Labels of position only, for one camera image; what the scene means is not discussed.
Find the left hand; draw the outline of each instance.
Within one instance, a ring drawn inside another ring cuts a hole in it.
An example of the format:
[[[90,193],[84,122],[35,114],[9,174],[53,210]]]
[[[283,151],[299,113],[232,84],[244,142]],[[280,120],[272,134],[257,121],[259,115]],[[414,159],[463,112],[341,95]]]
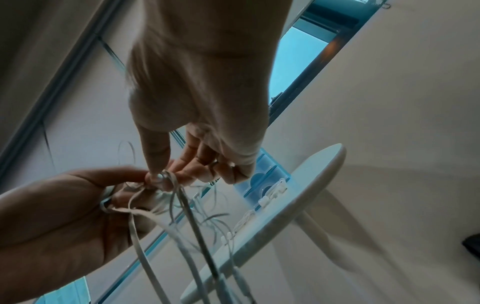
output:
[[[145,181],[133,167],[79,170],[38,181],[0,196],[0,299],[41,296],[108,263],[131,246],[128,214],[99,208],[107,186]],[[139,198],[151,209],[153,190]],[[134,193],[119,191],[111,203],[126,207]],[[135,218],[140,237],[154,225]]]

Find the glass window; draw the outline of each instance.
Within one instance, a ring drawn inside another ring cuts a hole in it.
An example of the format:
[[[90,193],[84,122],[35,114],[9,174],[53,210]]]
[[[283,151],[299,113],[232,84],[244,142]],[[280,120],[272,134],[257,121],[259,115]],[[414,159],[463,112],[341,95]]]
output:
[[[278,45],[270,78],[270,99],[284,92],[327,44],[294,27],[290,28]]]

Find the right hand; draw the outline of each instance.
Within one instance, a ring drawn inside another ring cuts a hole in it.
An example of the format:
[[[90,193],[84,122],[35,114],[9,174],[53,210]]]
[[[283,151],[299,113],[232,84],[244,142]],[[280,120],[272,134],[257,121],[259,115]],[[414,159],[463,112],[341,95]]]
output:
[[[130,109],[151,174],[170,159],[169,132],[186,146],[169,167],[179,183],[251,177],[268,126],[268,86],[291,0],[145,1],[128,61]]]

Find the hand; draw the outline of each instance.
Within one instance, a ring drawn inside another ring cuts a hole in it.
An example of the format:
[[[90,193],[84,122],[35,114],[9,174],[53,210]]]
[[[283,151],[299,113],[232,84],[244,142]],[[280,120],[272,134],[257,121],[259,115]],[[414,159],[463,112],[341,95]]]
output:
[[[20,187],[0,196],[0,299],[16,303],[41,296],[106,264],[130,245],[127,214],[107,214],[99,202],[105,187],[144,182],[132,167],[80,170]],[[141,207],[151,209],[153,191]],[[111,203],[126,207],[133,193]],[[154,224],[135,218],[140,237]]]
[[[186,147],[169,168],[188,185],[251,177],[268,126],[268,85],[291,0],[144,2],[145,27],[127,69],[130,109],[154,175],[170,159],[169,132]]]

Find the dark object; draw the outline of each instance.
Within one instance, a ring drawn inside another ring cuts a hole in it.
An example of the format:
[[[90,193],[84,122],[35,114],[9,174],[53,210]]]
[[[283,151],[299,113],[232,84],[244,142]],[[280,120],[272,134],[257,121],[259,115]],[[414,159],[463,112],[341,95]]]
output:
[[[480,234],[467,237],[461,244],[480,260]]]

